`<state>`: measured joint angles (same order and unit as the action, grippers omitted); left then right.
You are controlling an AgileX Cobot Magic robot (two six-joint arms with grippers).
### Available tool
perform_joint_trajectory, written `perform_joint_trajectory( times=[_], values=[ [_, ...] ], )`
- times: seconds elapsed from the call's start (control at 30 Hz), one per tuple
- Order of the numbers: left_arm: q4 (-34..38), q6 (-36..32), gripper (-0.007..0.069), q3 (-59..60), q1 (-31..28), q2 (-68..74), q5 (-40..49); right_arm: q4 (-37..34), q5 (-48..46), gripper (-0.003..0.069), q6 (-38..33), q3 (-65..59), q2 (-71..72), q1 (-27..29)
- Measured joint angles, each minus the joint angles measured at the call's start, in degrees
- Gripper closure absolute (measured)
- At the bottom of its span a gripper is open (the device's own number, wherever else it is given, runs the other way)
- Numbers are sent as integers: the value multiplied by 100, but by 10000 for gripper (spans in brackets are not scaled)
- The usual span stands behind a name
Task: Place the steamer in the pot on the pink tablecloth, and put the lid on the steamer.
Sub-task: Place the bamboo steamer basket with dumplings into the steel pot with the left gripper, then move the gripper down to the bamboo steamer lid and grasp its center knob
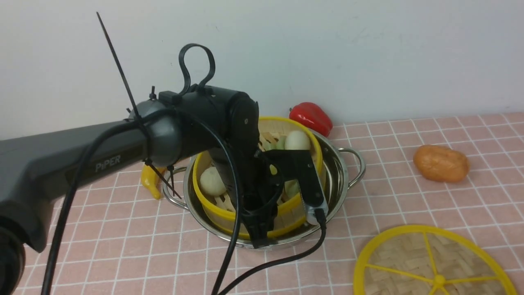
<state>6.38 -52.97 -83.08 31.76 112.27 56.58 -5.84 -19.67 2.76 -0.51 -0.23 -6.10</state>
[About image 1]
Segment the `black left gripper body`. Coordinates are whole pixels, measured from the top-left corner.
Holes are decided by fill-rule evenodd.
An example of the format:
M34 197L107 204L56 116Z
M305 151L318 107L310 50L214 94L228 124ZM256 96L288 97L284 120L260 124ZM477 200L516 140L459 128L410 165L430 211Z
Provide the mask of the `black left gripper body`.
M273 240L268 232L274 229L279 199L274 204L269 203L276 190L262 183L266 170L262 161L255 158L257 151L245 155L236 150L227 153L215 148L208 152L234 206L234 221L238 218L241 223L238 237L249 240L256 250Z

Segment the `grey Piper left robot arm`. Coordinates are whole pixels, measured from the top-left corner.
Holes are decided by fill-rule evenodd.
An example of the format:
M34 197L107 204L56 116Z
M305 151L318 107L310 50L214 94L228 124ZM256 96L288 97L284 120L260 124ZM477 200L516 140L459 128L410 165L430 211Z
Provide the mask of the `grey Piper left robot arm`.
M266 237L282 181L258 148L258 104L245 92L200 84L163 91L115 123L1 141L1 293L24 272L24 245L43 252L54 204L64 197L50 273L81 186L144 161L167 167L209 151L255 241Z

